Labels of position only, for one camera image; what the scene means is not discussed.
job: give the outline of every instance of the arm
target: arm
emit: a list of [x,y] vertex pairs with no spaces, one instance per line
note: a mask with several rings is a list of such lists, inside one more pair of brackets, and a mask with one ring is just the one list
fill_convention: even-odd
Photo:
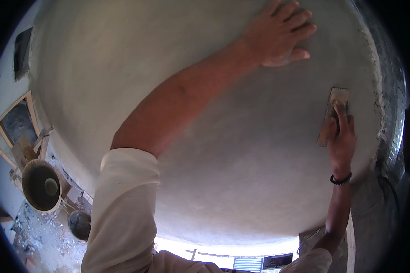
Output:
[[271,1],[241,38],[153,90],[115,133],[111,149],[136,148],[158,157],[213,97],[241,75],[259,65],[281,66],[309,58],[308,52],[294,47],[316,31],[314,25],[304,25],[311,12],[293,15],[299,7],[296,1],[276,12],[279,3]]
[[[354,132],[354,117],[346,116],[344,108],[334,102],[334,109],[339,118],[340,132],[337,134],[337,124],[332,117],[328,132],[328,150],[336,180],[345,179],[351,171],[351,159],[355,151],[357,138]],[[324,248],[333,256],[346,231],[351,206],[351,191],[349,183],[334,185],[326,220],[326,234],[312,249]]]

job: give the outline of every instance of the plastering trowel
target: plastering trowel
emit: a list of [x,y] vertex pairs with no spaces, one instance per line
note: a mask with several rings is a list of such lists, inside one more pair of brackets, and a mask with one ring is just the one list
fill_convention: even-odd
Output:
[[322,147],[326,147],[328,144],[328,124],[330,123],[331,117],[336,119],[338,123],[337,113],[334,110],[333,102],[337,101],[339,104],[344,105],[346,113],[348,112],[348,96],[349,90],[346,88],[333,87],[331,88],[330,98],[328,99],[327,111],[325,112],[325,117],[323,119],[322,128],[320,130],[319,137],[317,139],[317,144]]

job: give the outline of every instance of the black beaded bracelet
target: black beaded bracelet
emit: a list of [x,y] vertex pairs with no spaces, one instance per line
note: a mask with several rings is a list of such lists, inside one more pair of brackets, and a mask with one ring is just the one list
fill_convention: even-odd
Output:
[[341,181],[337,181],[337,180],[334,178],[334,175],[331,175],[330,181],[331,181],[331,183],[333,183],[334,185],[342,185],[342,184],[344,184],[344,183],[350,181],[350,180],[351,180],[351,177],[352,177],[352,172],[349,172],[348,177],[346,177],[345,179],[343,179],[343,180],[341,180]]

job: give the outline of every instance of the person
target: person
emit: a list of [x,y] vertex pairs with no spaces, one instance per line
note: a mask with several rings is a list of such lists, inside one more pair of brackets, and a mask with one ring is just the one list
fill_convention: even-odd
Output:
[[[94,196],[92,228],[82,272],[221,273],[213,263],[189,261],[170,252],[153,255],[159,184],[157,158],[216,95],[257,66],[283,66],[308,59],[295,45],[313,35],[312,13],[299,3],[268,3],[236,41],[171,76],[126,118],[103,157]],[[328,148],[332,182],[349,180],[355,150],[354,120],[334,103]],[[326,234],[282,272],[326,272],[344,235],[350,208],[348,183],[334,185]]]

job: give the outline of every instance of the curved plaster surface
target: curved plaster surface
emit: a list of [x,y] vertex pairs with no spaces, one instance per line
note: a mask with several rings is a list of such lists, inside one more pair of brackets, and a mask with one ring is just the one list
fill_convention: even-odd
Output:
[[[93,194],[101,158],[136,105],[170,75],[238,37],[264,3],[53,3],[40,23],[37,94],[67,172]],[[371,41],[349,3],[300,3],[317,25],[299,45],[311,59],[244,76],[160,157],[159,237],[265,245],[321,225],[332,185],[328,151],[316,140],[333,86],[350,90],[359,138],[352,170],[369,164],[379,130]]]

